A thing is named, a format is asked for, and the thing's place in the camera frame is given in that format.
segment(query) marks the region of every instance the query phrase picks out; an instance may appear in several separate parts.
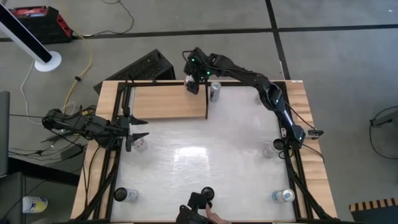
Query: gray floor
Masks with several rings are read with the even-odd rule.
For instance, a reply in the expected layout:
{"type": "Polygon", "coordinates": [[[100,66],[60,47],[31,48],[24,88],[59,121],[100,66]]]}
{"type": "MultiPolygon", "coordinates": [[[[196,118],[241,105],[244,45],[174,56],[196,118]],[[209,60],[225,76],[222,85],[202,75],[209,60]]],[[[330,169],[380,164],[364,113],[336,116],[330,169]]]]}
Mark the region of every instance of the gray floor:
{"type": "MultiPolygon", "coordinates": [[[[123,2],[136,19],[130,32],[271,26],[265,2],[260,0],[123,2]]],[[[130,23],[118,4],[106,5],[94,0],[9,0],[7,6],[38,4],[61,9],[72,28],[82,34],[105,29],[122,31],[130,23]]],[[[398,4],[391,0],[273,0],[272,4],[279,27],[393,24],[398,19],[398,4]]],[[[398,105],[395,88],[398,30],[294,32],[280,36],[290,76],[304,80],[315,124],[326,132],[320,144],[338,216],[352,220],[350,203],[398,196],[398,163],[376,155],[368,138],[369,119],[385,107],[398,105]]],[[[96,39],[88,43],[94,61],[71,97],[77,105],[96,104],[98,96],[93,85],[153,49],[159,49],[170,60],[178,78],[184,77],[181,51],[197,46],[208,54],[225,54],[236,64],[270,79],[283,79],[270,33],[96,39]]],[[[88,63],[89,53],[82,40],[48,48],[60,52],[63,63],[50,73],[33,69],[24,88],[31,115],[43,115],[51,108],[61,107],[73,77],[88,63]]],[[[0,49],[7,52],[0,56],[0,90],[11,92],[11,112],[24,114],[19,88],[32,59],[11,42],[0,43],[0,49]]],[[[398,143],[394,140],[396,131],[393,125],[374,131],[375,145],[383,154],[398,157],[394,151],[398,143]]],[[[11,147],[43,149],[47,145],[39,140],[49,135],[25,118],[11,118],[11,147]]],[[[77,170],[81,159],[60,163],[57,168],[77,170]]],[[[46,183],[34,194],[48,197],[52,206],[43,214],[29,216],[29,220],[41,219],[45,223],[68,219],[75,188],[46,183]]]]}

